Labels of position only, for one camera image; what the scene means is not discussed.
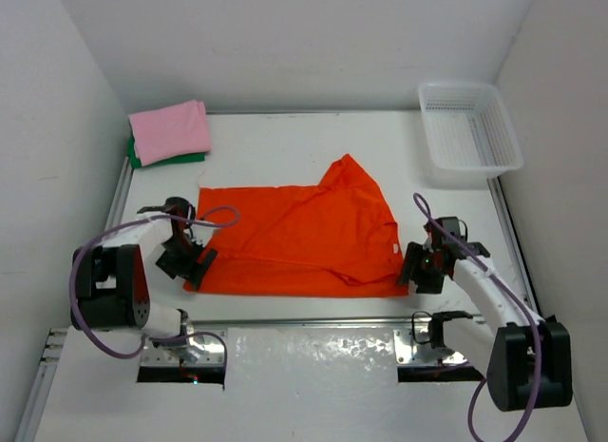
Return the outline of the orange t shirt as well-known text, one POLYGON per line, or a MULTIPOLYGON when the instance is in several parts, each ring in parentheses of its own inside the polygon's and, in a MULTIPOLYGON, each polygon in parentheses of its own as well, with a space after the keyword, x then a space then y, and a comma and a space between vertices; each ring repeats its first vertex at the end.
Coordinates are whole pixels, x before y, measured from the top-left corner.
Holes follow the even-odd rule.
POLYGON ((377 182, 349 154, 316 185, 207 188, 199 212, 221 225, 190 293, 247 297, 399 298, 398 223, 377 182))

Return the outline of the pink t shirt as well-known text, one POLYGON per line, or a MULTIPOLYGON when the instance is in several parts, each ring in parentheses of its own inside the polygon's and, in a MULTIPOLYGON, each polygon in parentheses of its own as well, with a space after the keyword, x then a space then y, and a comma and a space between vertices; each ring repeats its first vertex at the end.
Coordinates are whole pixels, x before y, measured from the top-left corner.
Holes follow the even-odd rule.
POLYGON ((185 157, 200 157, 212 150, 204 102, 191 100, 128 116, 131 156, 138 167, 185 157))

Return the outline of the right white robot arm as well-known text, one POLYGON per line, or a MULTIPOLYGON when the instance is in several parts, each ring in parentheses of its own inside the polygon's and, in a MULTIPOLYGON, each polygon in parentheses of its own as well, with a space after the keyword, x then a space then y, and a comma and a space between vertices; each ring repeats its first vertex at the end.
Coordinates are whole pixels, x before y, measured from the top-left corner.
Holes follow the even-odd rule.
POLYGON ((462 354, 484 376, 493 403, 503 412, 568 406, 573 386, 565 326, 526 306, 487 249, 467 241, 458 218, 434 219, 425 229, 424 243, 408 244, 398 284, 417 294, 439 295, 451 280, 482 317, 477 320, 465 310, 433 313, 430 347, 462 354))

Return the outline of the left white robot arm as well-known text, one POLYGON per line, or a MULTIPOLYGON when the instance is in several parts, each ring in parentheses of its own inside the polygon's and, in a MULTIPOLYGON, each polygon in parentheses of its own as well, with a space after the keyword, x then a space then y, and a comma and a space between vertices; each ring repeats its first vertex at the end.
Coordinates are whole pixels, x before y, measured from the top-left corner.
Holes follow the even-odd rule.
POLYGON ((131 329, 155 343, 184 342, 193 332, 182 309, 154 302, 148 288, 146 259, 160 252, 154 265, 169 278, 197 288, 218 251, 197 242, 191 227, 206 223, 195 207, 180 197, 146 206, 138 217, 104 233, 73 255, 70 315, 73 326, 95 330, 131 329))

